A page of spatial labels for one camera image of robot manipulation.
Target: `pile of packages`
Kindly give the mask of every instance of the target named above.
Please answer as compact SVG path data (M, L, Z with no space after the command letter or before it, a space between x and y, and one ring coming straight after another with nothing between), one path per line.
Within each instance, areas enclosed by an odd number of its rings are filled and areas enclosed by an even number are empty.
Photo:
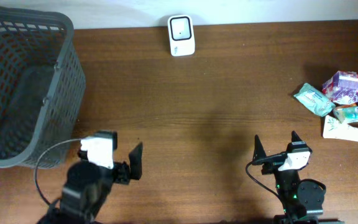
M338 71L323 84L322 93L305 83L294 97L314 114L326 117L324 138L358 141L358 128L348 125L358 122L358 74ZM328 115L332 110L336 118Z

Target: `wood grain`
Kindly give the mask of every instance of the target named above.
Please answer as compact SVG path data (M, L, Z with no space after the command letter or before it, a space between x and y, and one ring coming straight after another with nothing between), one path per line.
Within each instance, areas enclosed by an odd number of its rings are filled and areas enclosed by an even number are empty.
M144 175L115 185L103 223L247 222L282 213L279 201L244 171L254 135L267 154L295 130L314 150L301 178L327 185L322 218L358 223L358 142L323 139L322 119L291 94L337 70L358 72L358 21L195 27L196 53L174 58L167 30L76 30L87 89L75 137L117 130L115 160L144 142ZM67 163L40 172L48 198L60 195ZM268 186L273 176L251 172ZM32 170L0 169L0 223L35 223L46 206Z

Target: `gray cable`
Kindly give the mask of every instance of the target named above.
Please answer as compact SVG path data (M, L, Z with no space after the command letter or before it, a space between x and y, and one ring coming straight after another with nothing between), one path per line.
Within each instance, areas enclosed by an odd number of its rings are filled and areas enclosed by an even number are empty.
M35 169L34 169L34 183L35 183L35 187L37 188L37 191L38 193L40 194L42 200L47 204L47 205L50 205L50 202L48 201L47 198L45 198L45 196L43 195L43 193L41 192L41 189L40 189L40 186L38 185L38 180L37 180L37 177L38 177L38 166L40 165L40 162L41 162L41 159L42 157L47 153L49 152L50 150L58 147L58 146L61 146L62 144L66 144L66 143L70 143L70 142L75 142L75 141L80 141L82 139L69 139L69 140L66 140L66 141L62 141L62 142L59 142L57 144L54 144L52 146L50 146L47 150L45 150L43 153L41 153L40 157L38 157L38 160L37 160L37 163L35 165Z

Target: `wooden table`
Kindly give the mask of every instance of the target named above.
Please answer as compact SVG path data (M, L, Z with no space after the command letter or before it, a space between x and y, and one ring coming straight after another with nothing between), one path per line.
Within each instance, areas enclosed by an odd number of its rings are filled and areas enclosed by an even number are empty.
M145 146L142 179L113 186L98 220L272 218L280 202L244 167L255 134L275 154L295 130L314 150L301 178L328 188L322 218L358 223L358 143L323 139L322 119L291 97L304 82L320 87L337 70L358 72L358 21L198 26L195 39L194 55L174 58L163 27L76 30L87 87L73 135L117 130L117 161ZM49 199L77 160L72 150L64 166L40 172ZM274 187L260 168L251 172ZM46 209L32 170L0 169L0 223L35 223Z

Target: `white wall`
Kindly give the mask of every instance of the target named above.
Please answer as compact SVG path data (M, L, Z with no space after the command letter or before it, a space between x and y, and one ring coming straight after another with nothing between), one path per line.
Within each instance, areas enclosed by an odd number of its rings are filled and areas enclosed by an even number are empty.
M358 0L0 0L0 6L66 14L76 29L165 26L174 14L194 25L358 19Z

